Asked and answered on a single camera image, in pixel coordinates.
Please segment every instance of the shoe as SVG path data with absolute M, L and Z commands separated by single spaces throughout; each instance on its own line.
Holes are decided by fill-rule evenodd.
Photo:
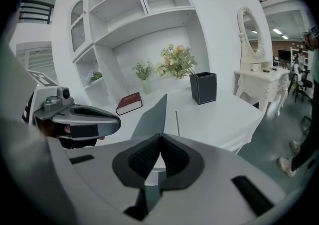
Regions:
M 279 158 L 277 160 L 279 168 L 284 171 L 289 177 L 293 177 L 296 174 L 296 171 L 291 170 L 291 158 L 289 159 L 284 159 L 284 158 Z
M 291 141 L 289 145 L 295 155 L 297 155 L 300 152 L 300 144 L 296 141 Z

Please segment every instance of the gray floor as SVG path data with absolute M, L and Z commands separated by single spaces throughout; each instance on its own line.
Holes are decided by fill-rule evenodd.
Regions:
M 276 117 L 275 109 L 278 102 L 279 100 L 276 99 L 268 106 L 268 110 L 255 131 L 252 141 L 245 145 L 238 154 L 269 175 L 288 194 L 307 183 L 319 162 L 316 162 L 305 174 L 307 165 L 311 161 L 309 159 L 297 170 L 293 178 L 279 170 L 277 159 L 293 156 L 289 142 L 295 140 L 302 143 L 305 139 L 305 136 L 301 133 L 301 120 L 304 115 L 310 116 L 311 104 L 307 98 L 302 102 L 301 97 L 295 103 L 295 96 L 292 95 L 291 91 L 283 109 L 281 109 L 280 116 Z

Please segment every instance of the vanity mirror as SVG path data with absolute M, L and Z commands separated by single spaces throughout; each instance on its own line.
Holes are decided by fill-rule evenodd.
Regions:
M 244 6 L 239 9 L 237 16 L 239 37 L 242 42 L 241 69 L 261 70 L 262 67 L 267 67 L 263 37 L 253 13 L 247 6 Z M 253 50 L 250 41 L 258 42 L 256 50 Z

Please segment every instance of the yellow flower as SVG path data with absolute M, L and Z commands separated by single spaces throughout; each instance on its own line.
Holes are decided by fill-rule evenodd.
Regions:
M 185 48 L 184 48 L 183 45 L 179 45 L 179 46 L 177 46 L 177 50 L 178 50 L 179 52 L 183 52 L 183 51 L 185 50 Z

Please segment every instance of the book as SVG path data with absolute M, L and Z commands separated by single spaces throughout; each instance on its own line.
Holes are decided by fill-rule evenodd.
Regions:
M 142 106 L 143 106 L 143 103 L 142 103 L 140 93 L 137 92 L 132 95 L 123 97 L 118 107 L 116 108 L 116 113 L 120 116 L 130 111 L 139 109 Z

